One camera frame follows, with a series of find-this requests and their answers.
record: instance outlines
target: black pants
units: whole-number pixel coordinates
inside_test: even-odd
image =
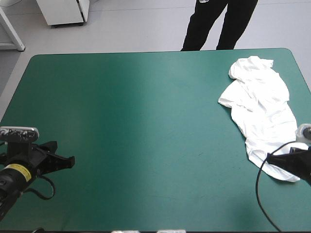
[[[228,5],[217,50],[232,50],[245,31],[258,0],[197,0],[182,51],[200,50],[209,30]]]

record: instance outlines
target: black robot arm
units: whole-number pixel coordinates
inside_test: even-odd
[[[36,128],[0,127],[0,140],[7,144],[0,157],[0,221],[37,177],[74,166],[74,157],[55,154],[56,141],[33,144],[38,137]]]

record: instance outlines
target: yellow label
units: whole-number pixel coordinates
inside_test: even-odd
[[[28,182],[31,179],[31,174],[30,174],[29,170],[20,164],[9,164],[4,169],[6,169],[6,168],[10,168],[10,169],[14,169],[16,171],[19,171],[25,177],[26,182]]]

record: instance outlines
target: black cable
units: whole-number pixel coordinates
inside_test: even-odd
[[[26,189],[26,190],[24,191],[24,193],[28,193],[28,192],[34,193],[34,194],[36,194],[40,199],[43,199],[43,200],[49,200],[49,199],[51,199],[52,197],[54,197],[56,189],[55,189],[55,185],[54,185],[53,181],[51,181],[49,178],[47,178],[47,177],[45,177],[45,176],[42,176],[42,175],[38,176],[38,178],[44,179],[44,180],[46,180],[47,182],[50,183],[51,188],[52,188],[52,196],[46,197],[46,196],[44,196],[43,194],[41,194],[39,191],[37,191],[37,190],[35,190],[35,189],[33,189],[33,188],[28,188],[28,189]]]
[[[296,141],[292,141],[292,142],[287,142],[285,144],[283,144],[282,146],[280,146],[279,148],[277,148],[275,151],[273,151],[271,154],[268,154],[267,155],[267,158],[262,162],[260,168],[259,168],[259,171],[258,171],[258,174],[257,174],[257,178],[256,178],[256,198],[257,198],[257,202],[258,202],[258,205],[261,209],[261,211],[263,212],[263,214],[266,216],[267,220],[271,223],[271,225],[278,231],[278,232],[282,232],[281,229],[270,219],[269,215],[266,213],[266,211],[264,210],[261,202],[260,202],[260,198],[259,198],[259,191],[258,191],[258,184],[259,184],[259,178],[260,178],[260,174],[261,174],[261,171],[262,171],[262,168],[264,166],[264,164],[267,162],[268,158],[273,155],[275,152],[277,152],[278,150],[282,149],[284,146],[290,144],[290,143],[293,143],[293,142],[296,142]]]
[[[286,145],[288,145],[288,144],[290,144],[290,143],[294,143],[294,142],[296,142],[296,141],[291,141],[291,142],[287,142],[287,143],[283,144],[282,146],[280,146],[279,148],[277,148],[275,151],[273,151],[273,152],[271,153],[271,155],[273,155],[273,154],[274,154],[275,152],[277,152],[278,150],[282,149],[284,146],[286,146]]]

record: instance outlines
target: white cabinet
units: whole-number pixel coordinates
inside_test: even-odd
[[[48,25],[87,22],[89,0],[37,0]]]

